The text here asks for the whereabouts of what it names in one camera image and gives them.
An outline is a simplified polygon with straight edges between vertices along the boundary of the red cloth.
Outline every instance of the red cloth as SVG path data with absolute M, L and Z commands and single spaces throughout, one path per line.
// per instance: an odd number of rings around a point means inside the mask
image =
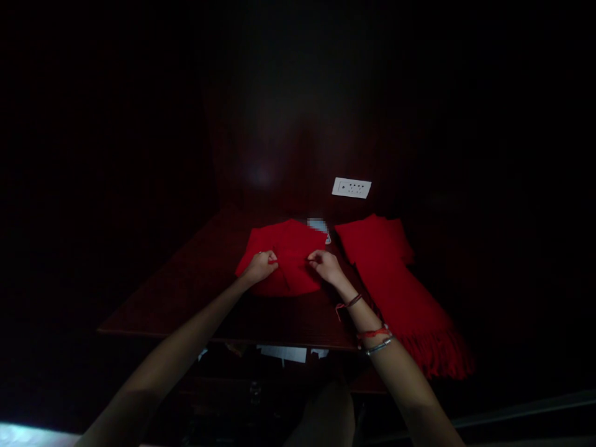
M 261 296 L 296 296 L 317 291 L 321 278 L 308 265 L 307 257 L 315 250 L 325 249 L 327 234 L 290 219 L 276 225 L 253 228 L 246 253 L 236 268 L 240 276 L 259 251 L 273 250 L 279 268 L 255 284 L 251 292 Z
M 399 219 L 372 215 L 335 229 L 391 332 L 426 377 L 471 374 L 474 362 L 453 321 L 405 266 L 413 250 Z

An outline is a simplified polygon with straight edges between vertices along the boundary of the wall socket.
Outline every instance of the wall socket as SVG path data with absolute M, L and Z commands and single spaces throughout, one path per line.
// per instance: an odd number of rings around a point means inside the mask
M 334 196 L 356 197 L 358 199 L 365 199 L 368 192 L 371 190 L 372 182 L 365 180 L 345 179 L 341 177 L 335 178 L 333 185 Z

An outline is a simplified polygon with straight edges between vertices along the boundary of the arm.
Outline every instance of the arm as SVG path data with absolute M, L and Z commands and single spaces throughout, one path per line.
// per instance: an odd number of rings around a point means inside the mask
M 240 296 L 278 268 L 270 261 L 277 261 L 272 251 L 255 255 L 230 287 L 162 341 L 132 373 L 77 447 L 138 446 L 161 401 L 196 361 Z
M 335 286 L 344 303 L 358 295 L 341 271 L 337 258 L 324 250 L 309 256 L 310 265 L 321 277 Z M 381 320 L 364 300 L 348 307 L 358 332 L 375 331 Z M 379 334 L 365 338 L 366 349 L 380 345 L 387 338 Z M 384 349 L 371 355 L 371 360 L 404 417 L 416 446 L 462 446 L 464 443 L 441 408 L 435 393 L 405 348 L 393 339 Z

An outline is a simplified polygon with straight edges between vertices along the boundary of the paper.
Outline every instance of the paper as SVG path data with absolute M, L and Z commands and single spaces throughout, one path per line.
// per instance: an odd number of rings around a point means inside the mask
M 309 217 L 306 221 L 306 224 L 310 228 L 314 228 L 320 232 L 327 234 L 327 240 L 325 241 L 325 245 L 331 244 L 331 235 L 329 234 L 329 228 L 327 228 L 327 224 L 323 219 L 320 217 Z
M 310 352 L 318 355 L 320 359 L 327 357 L 327 354 L 329 354 L 329 350 L 318 350 L 314 348 L 311 348 Z
M 201 351 L 201 353 L 199 354 L 199 359 L 197 361 L 201 361 L 201 357 L 203 357 L 205 354 L 207 354 L 207 348 Z
M 288 348 L 286 346 L 268 345 L 257 345 L 256 348 L 261 350 L 261 354 L 269 357 L 306 363 L 306 348 Z

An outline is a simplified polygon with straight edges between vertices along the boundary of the silver bracelet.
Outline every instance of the silver bracelet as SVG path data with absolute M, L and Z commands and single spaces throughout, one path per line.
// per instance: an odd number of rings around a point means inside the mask
M 395 338 L 395 335 L 392 335 L 389 338 L 386 338 L 385 340 L 383 340 L 383 342 L 380 345 L 377 345 L 374 348 L 370 348 L 369 350 L 366 350 L 366 355 L 368 355 L 370 357 L 372 353 L 375 353 L 376 351 L 381 351 L 385 346 L 387 346 L 389 343 L 391 343 L 391 340 L 393 340 L 394 338 Z

